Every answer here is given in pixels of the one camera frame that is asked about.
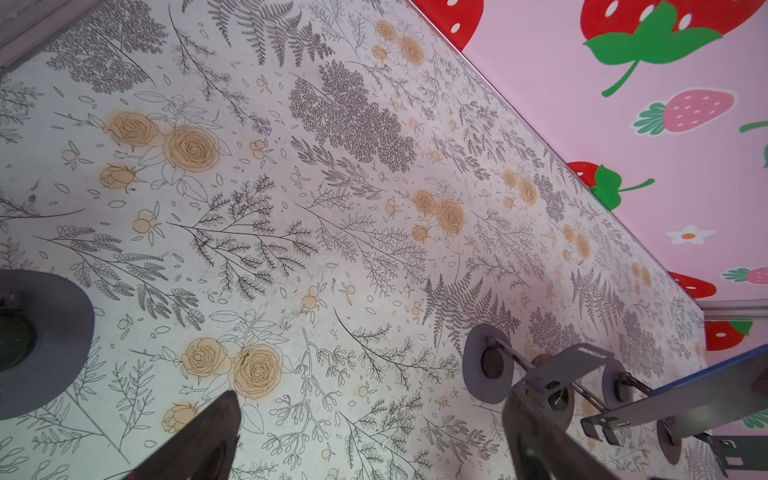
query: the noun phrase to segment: botanical line drawing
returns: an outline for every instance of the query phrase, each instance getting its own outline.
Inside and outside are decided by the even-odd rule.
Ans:
[[[513,227],[510,220],[493,209],[488,209],[484,217],[478,214],[475,217],[478,240],[487,253],[501,252],[514,257],[525,274],[544,279],[544,263],[533,251],[533,228],[530,225]]]
[[[422,415],[426,425],[422,433],[440,452],[450,451],[460,463],[469,460],[476,452],[478,457],[488,460],[491,455],[498,453],[498,443],[493,438],[487,438],[482,430],[470,430],[467,422],[457,419],[454,415],[442,417],[442,424],[438,425]]]
[[[29,120],[29,109],[43,94],[22,82],[12,84],[7,78],[0,79],[0,139],[15,144],[22,139],[17,128],[3,128],[10,124],[23,125]]]
[[[480,295],[483,291],[482,277],[473,286],[471,273],[456,283],[445,283],[441,274],[434,286],[432,279],[427,279],[424,291],[427,294],[427,306],[422,323],[432,314],[435,315],[435,347],[440,344],[444,328],[449,330],[448,338],[456,351],[461,353],[464,335],[475,325],[489,323],[510,338],[520,326],[520,320],[512,316],[505,301],[502,300],[499,305],[498,294],[494,295],[492,288]]]
[[[301,465],[301,455],[306,449],[307,442],[310,440],[324,442],[329,438],[329,433],[326,430],[331,426],[331,422],[315,417],[310,403],[312,394],[314,393],[315,397],[320,397],[323,408],[328,412],[336,407],[336,398],[341,398],[342,395],[339,391],[327,392],[320,386],[313,373],[313,351],[316,361],[320,366],[328,365],[326,377],[337,379],[339,386],[344,385],[346,379],[350,377],[346,368],[340,367],[348,365],[350,369],[354,369],[356,366],[353,351],[347,352],[340,346],[337,346],[333,351],[321,349],[309,341],[309,338],[306,336],[306,330],[302,329],[302,333],[306,350],[302,353],[292,371],[293,374],[301,377],[300,391],[302,399],[300,402],[293,403],[289,395],[283,395],[276,399],[275,402],[285,406],[279,406],[270,410],[270,415],[278,418],[277,426],[281,426],[287,419],[291,419],[294,425],[301,425],[301,430],[282,435],[275,435],[270,432],[267,434],[267,441],[261,445],[262,449],[270,450],[272,455],[280,455],[283,452],[287,453],[288,456],[283,460],[283,464],[290,465],[291,470]],[[310,424],[312,425],[311,437],[309,433],[306,433]]]
[[[397,116],[368,101],[363,76],[343,63],[319,67],[321,88],[298,77],[290,92],[290,111],[315,132],[315,140],[344,147],[363,163],[376,154],[391,171],[407,171],[415,160],[414,140],[400,135]]]
[[[302,162],[308,165],[325,165],[328,170],[322,170],[326,176],[326,182],[334,188],[349,188],[352,195],[366,200],[378,200],[381,198],[382,188],[371,185],[368,172],[362,165],[341,157],[336,159],[331,152],[322,145],[310,147],[305,140],[292,137],[291,146],[296,149]]]
[[[216,52],[195,42],[188,33],[176,28],[174,18],[170,15],[170,5],[168,5],[168,15],[170,17],[170,24],[179,39],[179,44],[174,45],[174,52],[178,54],[174,60],[181,73],[184,75],[200,75],[203,79],[200,91],[203,92],[206,101],[211,101],[214,93],[218,93],[228,103],[227,108],[242,125],[250,123],[251,128],[262,135],[272,133],[272,125],[269,120],[245,110],[245,105],[249,102],[248,97],[239,91],[229,89],[232,83],[232,76],[228,73],[216,73],[202,60],[202,58],[215,56]]]
[[[91,16],[54,38],[43,51],[53,53],[47,65],[69,70],[74,81],[91,84],[96,93],[131,90],[151,81],[130,54],[158,54],[168,33],[141,0],[109,0]]]
[[[602,273],[598,273],[595,276],[594,267],[584,276],[581,275],[581,270],[576,269],[575,275],[571,272],[571,282],[574,287],[573,301],[575,302],[578,298],[579,315],[581,315],[582,309],[586,308],[594,327],[598,327],[594,321],[597,317],[607,333],[609,328],[613,329],[618,324],[618,320],[624,312],[624,302],[616,294],[608,280],[602,278],[602,275]]]
[[[403,456],[407,453],[408,437],[415,428],[415,412],[423,406],[417,392],[411,397],[392,400],[388,406],[380,399],[354,422],[343,413],[337,413],[349,428],[345,439],[346,458],[350,468],[355,468],[359,462],[355,471],[357,478],[408,478],[412,475],[414,480],[426,480],[432,468],[429,451],[419,450],[413,460]]]
[[[312,231],[305,228],[301,220],[291,222],[284,234],[276,234],[271,221],[272,197],[267,194],[274,186],[274,181],[261,175],[253,183],[243,183],[229,198],[222,193],[215,195],[208,211],[195,224],[170,223],[192,235],[192,249],[208,265],[216,266],[214,254],[221,258],[219,277],[223,288],[228,292],[235,288],[248,300],[257,294],[266,294],[266,287],[273,282],[272,271],[279,270],[283,276],[289,276],[290,272],[305,268],[286,245],[299,257],[309,258],[319,252],[307,241]],[[242,231],[243,227],[251,231]],[[240,242],[238,238],[252,239],[253,244]]]
[[[346,220],[332,222],[309,208],[302,207],[319,221],[316,239],[326,250],[338,251],[345,260],[362,264],[368,270],[371,285],[379,295],[388,296],[395,286],[392,281],[403,268],[406,278],[423,282],[426,249],[410,239],[403,228],[375,228],[376,221],[370,215],[349,215]]]
[[[60,226],[56,232],[58,235],[54,238],[35,238],[67,248],[80,258],[70,270],[82,286],[96,286],[112,300],[119,300],[121,296],[134,296],[135,292],[139,306],[152,318],[156,319],[160,315],[167,319],[173,313],[182,326],[189,323],[200,329],[205,317],[197,309],[198,300],[194,293],[180,287],[168,293],[151,283],[158,279],[168,280],[162,273],[165,267],[155,263],[162,262],[162,258],[146,253],[123,253],[123,249],[118,247],[120,239],[106,233],[96,233],[90,227]],[[111,260],[104,255],[107,252],[113,252]],[[136,287],[125,283],[118,271],[138,281]]]
[[[192,0],[182,4],[184,12]],[[234,17],[251,48],[256,52],[259,65],[266,61],[267,42],[274,50],[282,67],[286,50],[290,48],[297,67],[301,66],[304,52],[312,61],[315,56],[325,58],[333,50],[323,41],[323,36],[312,30],[312,22],[301,25],[302,12],[293,14],[293,2],[271,3],[267,0],[207,0],[211,18],[216,22],[221,35],[232,46],[230,20]]]
[[[88,353],[88,360],[86,361],[84,368],[73,382],[72,386],[65,390],[65,395],[68,400],[64,396],[59,396],[47,405],[19,416],[17,425],[25,424],[27,429],[34,429],[38,432],[38,434],[32,438],[32,444],[34,445],[33,449],[41,448],[44,453],[47,452],[49,455],[53,455],[57,451],[60,455],[69,451],[75,452],[80,446],[82,439],[91,436],[100,436],[106,439],[110,445],[114,447],[123,460],[130,463],[125,457],[125,454],[121,451],[120,446],[107,435],[84,408],[83,402],[87,402],[89,399],[92,399],[93,396],[97,395],[91,387],[95,386],[106,376],[105,374],[99,374],[98,371],[106,363],[104,360],[99,361],[98,353],[101,350],[101,347],[96,346],[98,341],[99,337],[96,337],[93,340],[91,343],[91,351]],[[93,429],[82,429],[65,424],[67,414],[72,406],[75,406],[86,418],[88,418]]]
[[[372,347],[373,344],[380,343],[387,345],[387,334],[392,328],[389,323],[375,330],[366,330],[361,327],[350,331],[335,310],[334,313],[342,328],[362,348],[359,356],[360,366],[367,366],[366,374],[377,382],[383,382],[386,372],[393,370],[395,384],[402,385],[408,390],[411,388],[411,371],[421,373],[423,380],[434,383],[440,383],[443,378],[452,379],[458,373],[458,360],[455,355],[451,354],[439,359],[435,351],[430,348],[424,348],[415,353],[411,337],[407,337],[401,346]]]

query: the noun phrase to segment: red strawberry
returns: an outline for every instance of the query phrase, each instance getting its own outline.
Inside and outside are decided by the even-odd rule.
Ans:
[[[725,35],[743,24],[766,0],[667,0],[677,9],[672,31],[711,28]],[[590,40],[606,33],[633,34],[659,0],[586,0],[581,9],[581,32]]]
[[[637,134],[658,135],[693,130],[729,111],[736,98],[724,91],[686,90],[672,97],[666,105],[656,102],[638,114],[632,125]]]
[[[754,270],[737,268],[723,273],[725,280],[736,283],[749,282],[756,285],[768,285],[768,266],[762,266]]]
[[[599,165],[591,164],[589,162],[571,162],[568,166],[573,170],[581,181],[586,183],[590,187],[596,187],[597,181],[594,179],[594,175],[598,172]]]
[[[750,334],[751,320],[733,322],[704,322],[704,334],[707,338],[707,350],[727,350],[741,343],[744,336]]]
[[[712,283],[699,280],[688,275],[680,275],[679,273],[670,272],[672,278],[682,286],[688,295],[691,295],[695,299],[705,298],[717,293],[717,287]]]
[[[616,93],[641,61],[680,60],[744,23],[765,1],[587,0],[581,10],[584,44],[606,65],[632,64],[603,96]]]
[[[413,0],[432,23],[460,51],[480,23],[483,0]]]

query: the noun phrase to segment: leafy branch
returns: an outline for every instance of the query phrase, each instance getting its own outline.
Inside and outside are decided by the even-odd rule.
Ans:
[[[527,275],[544,279],[544,262],[538,253],[534,253],[534,234],[531,226],[513,227],[498,211],[488,209],[485,217],[475,214],[478,240],[485,251],[492,255],[502,252],[507,257],[514,257]]]
[[[385,373],[393,370],[395,372],[395,384],[402,385],[407,390],[411,388],[409,381],[411,371],[420,373],[422,380],[434,383],[440,383],[443,377],[452,379],[458,373],[458,360],[455,355],[451,354],[445,358],[437,359],[435,351],[428,348],[414,353],[411,337],[407,337],[401,346],[372,348],[372,344],[386,344],[387,334],[392,328],[391,325],[387,323],[386,326],[379,326],[372,331],[361,327],[351,332],[341,321],[335,309],[333,312],[342,328],[362,347],[360,365],[368,366],[366,375],[377,382],[383,382]]]
[[[344,385],[345,379],[350,377],[346,371],[346,366],[349,365],[350,369],[354,369],[356,365],[354,363],[354,352],[347,352],[341,349],[340,346],[337,346],[333,351],[321,349],[316,344],[310,342],[306,335],[306,330],[302,329],[302,332],[304,334],[306,350],[293,369],[293,373],[301,376],[300,391],[302,399],[298,403],[292,403],[289,395],[283,395],[281,398],[276,399],[275,402],[282,403],[285,406],[270,410],[270,415],[278,418],[277,426],[281,426],[290,418],[293,420],[294,425],[302,423],[301,430],[285,433],[280,436],[270,432],[267,434],[269,437],[267,441],[261,445],[262,449],[270,450],[272,455],[280,455],[283,452],[289,454],[283,460],[283,464],[290,465],[291,470],[301,465],[301,455],[306,449],[307,442],[310,440],[322,442],[329,438],[326,429],[330,427],[331,422],[315,417],[310,405],[311,394],[314,392],[315,397],[320,397],[323,408],[329,412],[336,407],[336,397],[341,397],[341,392],[326,392],[317,381],[313,373],[313,350],[319,365],[324,366],[326,363],[328,364],[326,377],[335,377],[340,386]],[[306,433],[310,425],[313,426],[311,436],[309,433]]]
[[[384,400],[380,399],[355,422],[339,413],[349,428],[346,437],[349,467],[355,468],[359,462],[360,468],[355,472],[357,478],[408,478],[405,468],[410,468],[414,480],[426,480],[426,474],[432,468],[429,452],[421,450],[414,454],[413,460],[403,456],[408,437],[414,429],[414,412],[423,406],[420,394],[416,393],[413,397],[402,396],[397,401],[392,400],[386,408]]]
[[[307,240],[312,231],[301,220],[293,221],[284,234],[276,234],[271,221],[272,197],[267,194],[274,186],[273,180],[261,175],[255,182],[246,181],[229,198],[221,193],[214,196],[208,211],[194,225],[169,222],[192,235],[192,249],[208,265],[216,266],[214,255],[221,258],[219,277],[223,288],[228,292],[236,288],[247,300],[266,294],[274,270],[289,276],[296,269],[306,268],[289,254],[287,246],[298,257],[309,258],[319,252]],[[241,242],[240,238],[253,239],[253,243]]]
[[[170,24],[176,32],[179,40],[178,45],[174,45],[173,50],[178,54],[174,61],[178,65],[183,75],[198,74],[203,79],[200,85],[200,91],[207,101],[211,101],[214,92],[221,95],[229,105],[227,108],[232,112],[242,125],[248,125],[262,135],[272,133],[272,125],[266,118],[260,117],[253,112],[246,112],[244,105],[248,104],[248,98],[239,91],[231,91],[229,87],[232,83],[232,76],[228,73],[216,73],[211,67],[206,65],[200,58],[209,58],[216,55],[216,52],[195,42],[185,32],[176,28],[174,17],[170,14],[170,5],[168,5],[168,16]]]
[[[127,375],[121,376],[126,365],[127,362],[123,362],[120,366],[114,366],[112,371],[114,379],[109,385],[111,390],[123,396],[118,402],[118,410],[120,412],[127,411],[127,416],[124,413],[120,414],[120,420],[125,424],[125,428],[120,437],[118,448],[123,447],[125,437],[132,431],[149,429],[149,425],[141,425],[139,421],[141,417],[154,413],[146,411],[147,407],[154,401],[152,390],[147,387],[154,378],[154,375],[149,375],[152,365],[147,366],[147,362],[138,360],[136,366],[132,367],[133,373],[129,371]]]
[[[34,87],[25,87],[21,82],[11,84],[6,79],[0,80],[0,126],[23,125],[24,120],[29,119],[29,109],[35,106],[33,101],[41,95]],[[22,136],[16,131],[16,128],[0,128],[0,139],[6,144],[18,143]]]
[[[442,418],[442,424],[437,425],[422,415],[426,425],[422,433],[440,452],[450,450],[456,459],[464,463],[472,456],[472,450],[483,460],[489,460],[491,455],[498,453],[498,443],[493,438],[486,438],[482,430],[469,430],[467,422],[458,420],[453,415]]]
[[[299,140],[291,137],[291,146],[296,149],[299,159],[308,165],[325,165],[328,169],[322,170],[326,176],[325,181],[330,187],[347,187],[356,197],[362,197],[366,200],[378,200],[381,198],[382,188],[371,185],[365,168],[362,165],[351,161],[348,158],[341,157],[337,160],[331,152],[322,145],[313,145],[310,147],[305,140]]]
[[[336,250],[350,262],[362,258],[362,264],[368,270],[366,278],[379,294],[388,296],[395,289],[392,280],[400,268],[406,271],[406,278],[417,283],[424,281],[426,249],[410,240],[404,229],[376,229],[373,228],[376,221],[370,215],[359,214],[334,223],[307,207],[296,205],[317,218],[319,227],[315,238],[326,250]]]
[[[162,258],[144,253],[123,253],[118,246],[120,239],[96,233],[90,227],[63,226],[56,230],[57,237],[35,238],[68,248],[80,258],[81,261],[72,265],[70,270],[82,286],[96,286],[113,300],[133,297],[135,292],[139,307],[149,312],[152,318],[156,319],[160,315],[167,319],[173,313],[182,326],[189,323],[200,329],[205,316],[197,309],[198,300],[194,293],[183,288],[173,288],[167,293],[150,283],[157,279],[168,280],[162,273],[165,267],[155,263],[162,262]],[[104,251],[114,252],[112,260],[96,254]],[[136,287],[125,283],[118,271],[138,281]]]

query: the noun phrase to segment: green strawberry leaves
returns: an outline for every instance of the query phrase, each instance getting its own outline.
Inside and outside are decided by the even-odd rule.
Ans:
[[[749,336],[750,330],[752,329],[752,320],[731,320],[730,325],[738,333],[741,333],[744,336]]]
[[[657,65],[671,63],[723,37],[711,28],[687,28],[672,32],[676,23],[677,9],[669,2],[661,2],[632,35],[606,33],[584,43],[596,59],[606,65],[633,62],[627,73],[603,92],[604,97],[616,93],[641,61]]]
[[[638,120],[632,124],[637,127],[638,135],[658,135],[664,132],[664,111],[667,106],[661,102],[651,104],[647,110],[643,110],[638,116]]]
[[[607,209],[613,210],[621,205],[621,195],[619,193],[647,187],[648,185],[653,184],[656,180],[649,178],[640,185],[620,189],[621,175],[606,168],[604,165],[601,165],[598,168],[598,171],[594,174],[594,181],[597,185],[592,187],[592,193]]]

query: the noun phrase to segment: floral wallpaper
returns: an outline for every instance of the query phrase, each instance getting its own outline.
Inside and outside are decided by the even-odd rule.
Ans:
[[[0,478],[120,478],[227,389],[238,480],[509,478],[474,325],[653,386],[704,367],[693,300],[405,3],[109,0],[0,95],[0,264],[96,313]],[[569,432],[612,468],[710,461]]]

